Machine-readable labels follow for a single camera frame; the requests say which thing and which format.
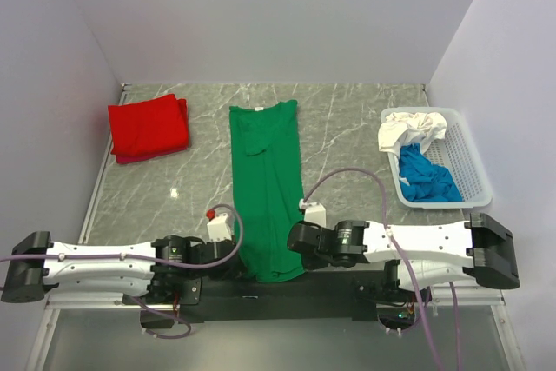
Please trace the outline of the green t shirt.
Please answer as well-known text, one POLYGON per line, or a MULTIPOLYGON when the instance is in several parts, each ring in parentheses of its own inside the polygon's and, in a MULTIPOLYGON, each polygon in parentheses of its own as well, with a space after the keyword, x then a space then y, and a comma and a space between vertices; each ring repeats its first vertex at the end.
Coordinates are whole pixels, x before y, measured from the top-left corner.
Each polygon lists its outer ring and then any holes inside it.
POLYGON ((287 247, 302 219, 298 102, 268 108, 229 109, 233 199, 242 217, 240 256, 247 275, 262 283, 303 274, 301 257, 287 247))

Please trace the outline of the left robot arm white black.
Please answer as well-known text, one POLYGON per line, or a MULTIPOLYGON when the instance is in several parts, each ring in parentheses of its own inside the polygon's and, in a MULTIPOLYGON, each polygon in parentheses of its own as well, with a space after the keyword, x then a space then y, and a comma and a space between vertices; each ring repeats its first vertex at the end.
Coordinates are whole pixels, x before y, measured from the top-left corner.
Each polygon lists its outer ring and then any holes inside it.
POLYGON ((128 246, 83 246, 54 242, 33 232, 4 258, 1 287, 6 303, 41 301, 49 293, 121 294, 148 303, 184 301, 202 278, 233 280, 246 269, 234 239, 205 242, 169 235, 128 246))

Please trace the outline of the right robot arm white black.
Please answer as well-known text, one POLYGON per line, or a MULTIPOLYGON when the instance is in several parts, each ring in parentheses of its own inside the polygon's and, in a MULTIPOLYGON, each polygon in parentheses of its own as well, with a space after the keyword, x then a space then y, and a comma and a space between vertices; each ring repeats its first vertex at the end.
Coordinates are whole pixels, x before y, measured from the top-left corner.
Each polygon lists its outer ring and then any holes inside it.
POLYGON ((297 222, 288 249, 306 270, 383 263, 396 270, 381 279, 382 293, 399 301, 410 291, 474 278, 483 288, 520 286, 512 232, 490 215, 444 225, 388 225, 342 221, 328 229, 297 222))

